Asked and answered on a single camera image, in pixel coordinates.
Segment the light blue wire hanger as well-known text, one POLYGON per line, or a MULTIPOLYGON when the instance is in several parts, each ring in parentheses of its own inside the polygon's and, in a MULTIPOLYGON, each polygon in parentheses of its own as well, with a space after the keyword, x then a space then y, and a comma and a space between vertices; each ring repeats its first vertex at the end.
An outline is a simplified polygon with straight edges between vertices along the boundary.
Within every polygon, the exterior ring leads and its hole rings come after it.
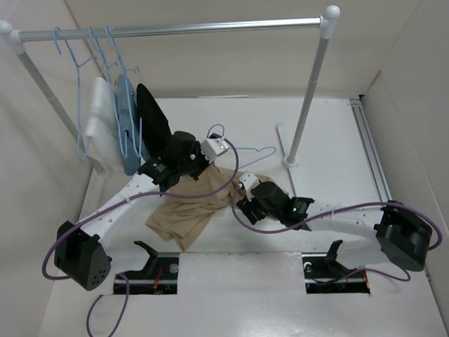
MULTIPOLYGON (((213 124, 207 130, 206 137, 210 138, 214 134, 223 138, 225 136, 225 127, 222 124, 213 124)), ((274 156, 276 147, 236 147, 236 151, 239 155, 239 169, 244 169, 274 156)))

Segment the beige t shirt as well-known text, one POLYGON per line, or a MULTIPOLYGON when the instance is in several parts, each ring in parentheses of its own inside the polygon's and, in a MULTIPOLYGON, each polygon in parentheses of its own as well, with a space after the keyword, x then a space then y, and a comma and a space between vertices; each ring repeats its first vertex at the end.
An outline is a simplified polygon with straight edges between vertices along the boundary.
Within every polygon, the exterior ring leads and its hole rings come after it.
POLYGON ((167 197, 147 219, 146 226, 164 241, 175 241, 181 251, 186 251, 205 230, 211 218, 231 205, 239 178, 243 175, 228 168, 209 166, 194 180, 189 176, 169 189, 174 194, 203 195, 222 187, 228 180, 232 182, 222 191, 202 199, 167 197))

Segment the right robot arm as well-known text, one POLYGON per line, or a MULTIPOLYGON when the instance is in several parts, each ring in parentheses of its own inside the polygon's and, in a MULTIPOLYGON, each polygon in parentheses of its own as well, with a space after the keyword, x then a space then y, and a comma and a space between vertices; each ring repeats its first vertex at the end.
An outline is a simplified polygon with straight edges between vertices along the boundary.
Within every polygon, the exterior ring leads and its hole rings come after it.
POLYGON ((337 206, 309 197, 291 197, 272 181, 243 181, 242 199, 232 200, 232 211, 244 215, 241 224, 254 230, 268 218, 283 225, 282 232, 335 232, 354 235, 337 239, 324 259, 326 272, 334 277, 365 264, 390 262, 412 272, 424 269, 434 229, 424 215, 398 201, 337 206))

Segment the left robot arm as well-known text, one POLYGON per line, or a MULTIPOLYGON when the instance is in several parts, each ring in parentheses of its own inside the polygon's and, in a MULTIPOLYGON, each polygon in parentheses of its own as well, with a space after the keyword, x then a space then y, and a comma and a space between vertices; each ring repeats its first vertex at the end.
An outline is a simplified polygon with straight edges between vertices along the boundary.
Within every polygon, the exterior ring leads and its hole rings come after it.
POLYGON ((156 261, 148 245, 138 242, 130 249, 113 248, 119 226, 140 211, 144 197, 174 197, 174 187, 183 180, 198 181, 228 149, 227 141, 217 134, 200 142, 184 131, 155 133, 147 143, 149 158, 137 169, 130 186, 79 223, 63 223, 45 261, 53 258, 63 278, 86 291, 98 288, 109 273, 133 270, 141 278, 151 277, 156 261))

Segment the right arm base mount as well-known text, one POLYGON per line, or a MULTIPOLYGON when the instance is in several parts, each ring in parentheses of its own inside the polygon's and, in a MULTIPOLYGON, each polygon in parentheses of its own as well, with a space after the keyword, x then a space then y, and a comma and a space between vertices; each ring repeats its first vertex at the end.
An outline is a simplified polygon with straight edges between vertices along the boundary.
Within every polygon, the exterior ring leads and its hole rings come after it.
POLYGON ((307 294, 366 293, 370 286, 364 271, 353 270, 336 261, 342 240, 333 242, 327 253, 303 253, 304 286, 307 294))

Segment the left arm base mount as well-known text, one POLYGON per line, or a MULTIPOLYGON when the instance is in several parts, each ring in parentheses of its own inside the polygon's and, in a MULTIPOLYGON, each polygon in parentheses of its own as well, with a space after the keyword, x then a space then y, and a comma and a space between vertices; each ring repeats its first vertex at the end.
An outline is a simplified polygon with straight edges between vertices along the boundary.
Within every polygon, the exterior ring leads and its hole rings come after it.
POLYGON ((122 272, 129 282, 130 295, 176 295, 180 254, 158 252, 142 241, 134 241, 144 254, 140 269, 130 267, 122 272))

